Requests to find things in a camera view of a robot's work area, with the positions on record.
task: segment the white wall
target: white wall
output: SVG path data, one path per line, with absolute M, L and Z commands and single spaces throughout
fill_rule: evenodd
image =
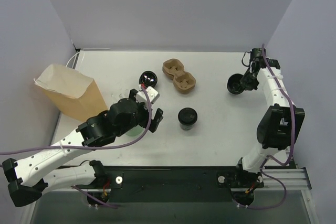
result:
M 0 152 L 47 145 L 58 110 L 33 78 L 53 62 L 65 63 L 74 48 L 49 0 L 0 0 L 0 10 Z M 21 213 L 0 172 L 0 222 L 18 223 Z
M 293 0 L 267 46 L 306 111 L 294 157 L 308 169 L 321 223 L 336 221 L 335 13 L 336 0 Z
M 268 42 L 291 0 L 51 2 L 77 48 L 244 51 Z

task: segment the green object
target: green object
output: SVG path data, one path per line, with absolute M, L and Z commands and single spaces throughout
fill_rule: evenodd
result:
M 127 136 L 137 136 L 137 135 L 141 134 L 142 130 L 143 130 L 143 128 L 141 126 L 137 125 L 133 129 L 127 131 L 125 134 Z

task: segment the paper bag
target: paper bag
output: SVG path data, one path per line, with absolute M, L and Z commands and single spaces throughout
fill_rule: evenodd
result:
M 34 82 L 63 114 L 81 122 L 107 110 L 94 79 L 75 69 L 51 64 Z

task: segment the black and white robotic arm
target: black and white robotic arm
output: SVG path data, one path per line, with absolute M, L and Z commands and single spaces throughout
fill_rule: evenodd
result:
M 260 172 L 260 167 L 268 155 L 275 155 L 290 146 L 291 115 L 288 100 L 280 89 L 287 94 L 283 84 L 280 65 L 277 60 L 267 58 L 274 75 L 267 68 L 262 56 L 261 48 L 250 51 L 250 61 L 244 75 L 234 74 L 228 79 L 227 88 L 232 94 L 240 94 L 245 90 L 264 92 L 268 109 L 257 128 L 257 140 L 254 148 L 241 159 L 242 169 L 251 172 Z M 304 119 L 304 110 L 294 106 L 295 112 L 295 141 Z
M 146 89 L 151 104 L 159 93 L 152 87 Z M 163 119 L 163 111 L 157 109 L 154 119 L 150 119 L 149 131 L 155 132 Z M 52 190 L 72 185 L 91 185 L 102 187 L 108 180 L 100 161 L 90 161 L 81 166 L 61 168 L 66 162 L 93 150 L 87 147 L 102 147 L 139 125 L 145 128 L 149 121 L 147 99 L 143 91 L 130 91 L 123 98 L 103 111 L 89 118 L 69 135 L 53 144 L 58 148 L 43 150 L 30 157 L 3 162 L 5 176 L 9 182 L 9 194 L 17 207 L 25 206 Z M 82 149 L 70 148 L 82 146 Z

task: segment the tabletop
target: tabletop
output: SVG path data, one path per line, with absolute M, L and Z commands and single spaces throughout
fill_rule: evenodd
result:
M 256 144 L 257 126 L 267 105 L 262 90 L 232 95 L 227 91 L 228 78 L 244 73 L 241 52 L 156 52 L 156 51 L 88 51 L 78 55 L 75 69 L 95 79 L 109 107 L 131 89 L 138 88 L 139 77 L 146 70 L 158 77 L 155 89 L 160 93 L 153 105 L 163 110 L 164 119 L 155 133 L 126 148 L 94 151 L 65 165 L 79 165 L 89 159 L 109 166 L 235 166 Z M 162 72 L 164 61 L 179 59 L 185 71 L 196 79 L 189 94 L 179 93 L 172 80 Z M 178 112 L 185 107 L 196 110 L 195 126 L 184 131 Z M 75 129 L 81 122 L 60 114 L 53 143 Z M 135 137 L 117 137 L 111 145 L 130 142 Z M 284 162 L 285 151 L 276 157 Z M 277 166 L 274 161 L 267 165 Z

